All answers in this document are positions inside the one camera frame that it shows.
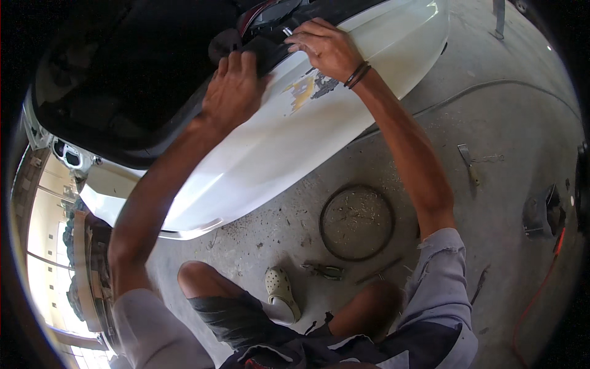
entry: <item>pliers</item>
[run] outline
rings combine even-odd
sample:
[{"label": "pliers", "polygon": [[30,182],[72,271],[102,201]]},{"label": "pliers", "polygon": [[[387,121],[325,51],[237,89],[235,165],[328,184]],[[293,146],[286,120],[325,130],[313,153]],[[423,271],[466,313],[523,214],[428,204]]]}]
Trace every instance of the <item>pliers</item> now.
[{"label": "pliers", "polygon": [[312,275],[322,276],[329,280],[342,280],[344,269],[337,266],[322,264],[301,264],[303,269],[311,270]]}]

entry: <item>leg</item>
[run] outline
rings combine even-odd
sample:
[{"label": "leg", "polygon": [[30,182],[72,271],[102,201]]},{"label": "leg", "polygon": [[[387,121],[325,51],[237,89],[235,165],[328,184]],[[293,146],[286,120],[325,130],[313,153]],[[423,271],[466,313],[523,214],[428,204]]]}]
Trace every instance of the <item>leg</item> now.
[{"label": "leg", "polygon": [[177,279],[187,299],[213,296],[235,299],[245,294],[238,285],[203,262],[185,262],[178,270]]},{"label": "leg", "polygon": [[261,343],[281,345],[299,336],[271,322],[258,299],[206,263],[184,263],[178,284],[217,340],[236,351]]},{"label": "leg", "polygon": [[380,280],[363,288],[328,323],[335,336],[364,334],[374,341],[383,340],[401,310],[402,291]]}]

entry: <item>crocs shoe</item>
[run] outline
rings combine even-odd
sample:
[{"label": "crocs shoe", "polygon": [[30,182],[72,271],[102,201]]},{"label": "crocs shoe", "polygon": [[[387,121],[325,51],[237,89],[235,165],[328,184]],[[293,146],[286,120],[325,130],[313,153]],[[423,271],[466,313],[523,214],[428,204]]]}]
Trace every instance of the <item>crocs shoe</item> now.
[{"label": "crocs shoe", "polygon": [[297,322],[301,318],[301,312],[293,299],[291,282],[283,268],[278,266],[269,268],[264,275],[264,285],[268,292],[268,303],[272,305],[273,299],[281,299],[289,306]]}]

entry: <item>red cable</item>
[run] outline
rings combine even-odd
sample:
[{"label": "red cable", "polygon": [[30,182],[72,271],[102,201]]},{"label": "red cable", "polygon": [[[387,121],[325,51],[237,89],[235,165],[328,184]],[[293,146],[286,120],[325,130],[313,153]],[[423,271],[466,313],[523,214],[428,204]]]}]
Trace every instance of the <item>red cable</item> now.
[{"label": "red cable", "polygon": [[522,366],[525,368],[528,368],[529,366],[526,364],[525,359],[522,357],[522,355],[520,355],[520,351],[518,351],[518,347],[516,346],[516,336],[518,334],[520,324],[525,319],[526,315],[529,313],[530,307],[533,306],[533,303],[539,297],[541,290],[543,289],[545,284],[547,284],[547,280],[549,279],[549,276],[551,275],[551,272],[553,271],[553,267],[555,266],[555,260],[557,260],[557,256],[559,255],[559,252],[561,251],[561,245],[563,244],[563,234],[564,233],[565,233],[565,227],[561,230],[561,235],[558,238],[557,247],[555,248],[555,252],[553,254],[553,261],[551,262],[551,266],[549,267],[549,270],[547,271],[547,275],[545,276],[545,279],[543,279],[543,283],[541,283],[541,285],[539,286],[539,289],[537,290],[537,292],[533,296],[533,299],[529,302],[529,306],[526,307],[525,311],[522,313],[522,315],[518,319],[518,322],[514,326],[514,332],[512,333],[512,350],[514,351],[514,354],[516,355],[516,357],[518,358],[518,360],[520,361]]}]

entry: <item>leather wristband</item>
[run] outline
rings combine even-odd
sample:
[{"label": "leather wristband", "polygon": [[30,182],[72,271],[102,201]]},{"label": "leather wristband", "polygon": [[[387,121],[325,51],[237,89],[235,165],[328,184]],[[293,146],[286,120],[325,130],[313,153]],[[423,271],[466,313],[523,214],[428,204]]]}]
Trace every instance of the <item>leather wristband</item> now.
[{"label": "leather wristband", "polygon": [[359,72],[365,68],[367,66],[367,62],[363,61],[358,68],[350,75],[350,77],[348,77],[347,81],[344,83],[344,87],[347,87],[349,85],[349,83],[356,77],[357,74],[359,74]]},{"label": "leather wristband", "polygon": [[353,83],[351,83],[351,84],[348,86],[348,88],[352,90],[352,88],[353,88],[353,87],[355,87],[355,86],[356,86],[356,84],[357,84],[357,83],[359,83],[359,81],[363,79],[363,77],[364,77],[364,76],[365,76],[365,75],[366,75],[366,74],[369,72],[369,70],[370,70],[370,69],[371,69],[371,66],[367,64],[367,65],[366,65],[366,67],[365,67],[365,69],[363,69],[363,70],[362,70],[362,71],[359,73],[359,76],[357,77],[357,79],[356,79],[356,80],[355,80]]}]

